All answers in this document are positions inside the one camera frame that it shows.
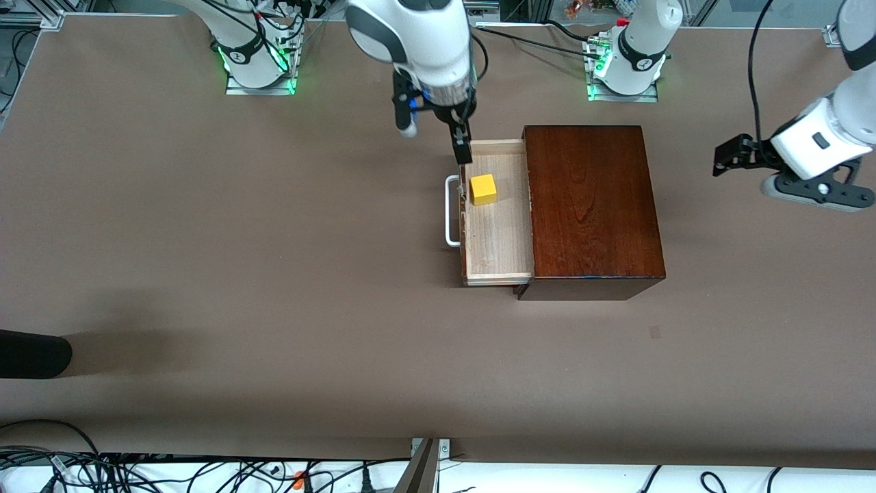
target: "wood grain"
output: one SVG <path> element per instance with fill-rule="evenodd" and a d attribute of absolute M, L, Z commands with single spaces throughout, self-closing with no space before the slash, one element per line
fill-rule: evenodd
<path fill-rule="evenodd" d="M 472 161 L 463 179 L 492 173 L 498 199 L 472 205 L 465 200 L 465 283 L 469 286 L 517 285 L 533 276 L 533 233 L 526 181 L 523 140 L 482 140 L 471 143 Z M 468 190 L 468 183 L 463 184 Z"/>
<path fill-rule="evenodd" d="M 665 277 L 637 126 L 528 126 L 534 274 Z"/>

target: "black cylinder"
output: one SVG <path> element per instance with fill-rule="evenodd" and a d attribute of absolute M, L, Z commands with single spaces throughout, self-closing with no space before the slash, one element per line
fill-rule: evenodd
<path fill-rule="evenodd" d="M 72 358 L 62 337 L 0 330 L 0 378 L 54 378 Z"/>

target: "black connector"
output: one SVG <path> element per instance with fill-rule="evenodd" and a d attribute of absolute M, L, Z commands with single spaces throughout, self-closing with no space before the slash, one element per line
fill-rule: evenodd
<path fill-rule="evenodd" d="M 362 469 L 362 493 L 375 493 L 374 487 L 371 486 L 371 473 L 368 472 L 368 462 L 363 462 Z"/>

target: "white handle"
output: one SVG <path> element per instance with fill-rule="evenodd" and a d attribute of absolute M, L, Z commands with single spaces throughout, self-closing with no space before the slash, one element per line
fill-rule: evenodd
<path fill-rule="evenodd" d="M 459 248 L 459 241 L 450 239 L 450 182 L 458 182 L 459 175 L 450 175 L 444 180 L 444 241 L 448 246 Z"/>

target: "yellow cube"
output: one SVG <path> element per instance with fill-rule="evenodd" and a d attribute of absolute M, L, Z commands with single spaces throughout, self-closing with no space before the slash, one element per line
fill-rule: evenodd
<path fill-rule="evenodd" d="M 492 204 L 496 202 L 496 182 L 492 175 L 478 175 L 469 178 L 471 188 L 471 203 L 474 205 Z"/>

